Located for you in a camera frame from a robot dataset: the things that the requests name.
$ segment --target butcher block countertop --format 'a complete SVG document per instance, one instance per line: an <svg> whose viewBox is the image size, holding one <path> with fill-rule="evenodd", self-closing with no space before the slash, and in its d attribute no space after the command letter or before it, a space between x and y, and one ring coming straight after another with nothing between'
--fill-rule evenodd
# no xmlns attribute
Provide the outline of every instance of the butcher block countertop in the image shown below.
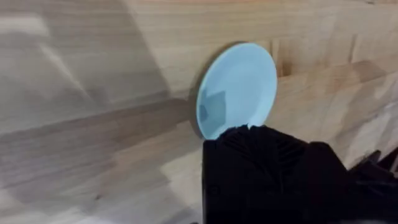
<svg viewBox="0 0 398 224"><path fill-rule="evenodd" d="M3 0L0 223L203 223L195 97L239 42L277 65L266 125L398 146L393 0Z"/></svg>

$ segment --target wooden table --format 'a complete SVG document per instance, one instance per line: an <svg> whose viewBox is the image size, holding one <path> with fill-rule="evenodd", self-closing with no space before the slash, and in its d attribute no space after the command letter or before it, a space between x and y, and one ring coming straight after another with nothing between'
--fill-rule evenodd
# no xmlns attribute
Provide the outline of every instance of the wooden table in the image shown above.
<svg viewBox="0 0 398 224"><path fill-rule="evenodd" d="M276 62L270 127L347 167L398 145L396 2L7 0L0 222L201 223L195 93L240 41Z"/></svg>

